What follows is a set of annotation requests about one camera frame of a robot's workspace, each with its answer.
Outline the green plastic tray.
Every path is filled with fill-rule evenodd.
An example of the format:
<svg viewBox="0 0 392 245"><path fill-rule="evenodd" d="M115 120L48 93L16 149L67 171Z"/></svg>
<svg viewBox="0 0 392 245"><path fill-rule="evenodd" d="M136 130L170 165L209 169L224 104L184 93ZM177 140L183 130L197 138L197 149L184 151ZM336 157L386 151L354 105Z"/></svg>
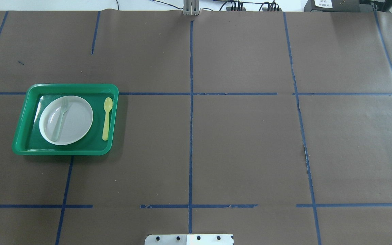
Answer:
<svg viewBox="0 0 392 245"><path fill-rule="evenodd" d="M113 132L118 105L118 87L112 84L37 84L31 86L21 110L13 139L12 150L20 155L80 155L101 156L109 152L113 143ZM39 116L54 99L63 96L79 96L93 110L92 126L79 141L59 146L51 144L39 132ZM102 140L104 127L104 101L111 97L110 130L107 141Z"/></svg>

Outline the white round plate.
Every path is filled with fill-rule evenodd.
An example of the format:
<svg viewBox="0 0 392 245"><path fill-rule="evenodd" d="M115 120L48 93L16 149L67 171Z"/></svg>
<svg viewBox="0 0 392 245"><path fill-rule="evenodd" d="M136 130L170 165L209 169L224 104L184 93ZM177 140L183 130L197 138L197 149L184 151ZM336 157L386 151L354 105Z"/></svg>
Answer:
<svg viewBox="0 0 392 245"><path fill-rule="evenodd" d="M59 140L51 141L50 138L59 119L63 97L51 101L39 116L39 132L42 137L45 141L59 146L75 143L87 135L94 117L93 109L85 99L79 96L67 96L69 109L63 118Z"/></svg>

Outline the yellow plastic spoon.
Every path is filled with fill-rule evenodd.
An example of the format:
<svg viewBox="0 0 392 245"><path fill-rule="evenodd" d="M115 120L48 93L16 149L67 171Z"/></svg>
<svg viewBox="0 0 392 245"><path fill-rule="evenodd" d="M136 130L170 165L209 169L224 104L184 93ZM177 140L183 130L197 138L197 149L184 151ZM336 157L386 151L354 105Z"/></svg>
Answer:
<svg viewBox="0 0 392 245"><path fill-rule="evenodd" d="M110 130L110 112L113 108L113 101L111 97L107 97L103 104L104 109L104 125L103 125L103 132L102 132L102 140L107 141L109 138L109 130Z"/></svg>

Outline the white metal base plate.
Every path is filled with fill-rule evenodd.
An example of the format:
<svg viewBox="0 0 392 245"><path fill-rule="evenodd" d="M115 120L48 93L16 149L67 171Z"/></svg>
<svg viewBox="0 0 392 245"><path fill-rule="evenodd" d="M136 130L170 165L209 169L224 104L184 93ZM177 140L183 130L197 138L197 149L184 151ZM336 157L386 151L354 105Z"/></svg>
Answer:
<svg viewBox="0 0 392 245"><path fill-rule="evenodd" d="M145 245L234 245L232 234L151 234Z"/></svg>

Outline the aluminium profile post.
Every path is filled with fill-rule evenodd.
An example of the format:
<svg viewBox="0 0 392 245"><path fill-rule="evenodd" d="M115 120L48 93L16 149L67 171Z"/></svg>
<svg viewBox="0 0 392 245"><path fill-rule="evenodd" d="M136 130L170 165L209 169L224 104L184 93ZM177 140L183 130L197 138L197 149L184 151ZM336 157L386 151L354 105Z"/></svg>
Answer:
<svg viewBox="0 0 392 245"><path fill-rule="evenodd" d="M182 11L184 16L198 16L200 14L199 0L184 0Z"/></svg>

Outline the black device with label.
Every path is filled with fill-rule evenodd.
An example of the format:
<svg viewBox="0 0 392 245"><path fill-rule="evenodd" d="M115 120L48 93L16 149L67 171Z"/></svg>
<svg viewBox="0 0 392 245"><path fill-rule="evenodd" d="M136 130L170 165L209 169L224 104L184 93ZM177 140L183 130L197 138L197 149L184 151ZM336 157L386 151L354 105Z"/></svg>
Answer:
<svg viewBox="0 0 392 245"><path fill-rule="evenodd" d="M359 0L307 0L304 12L360 12Z"/></svg>

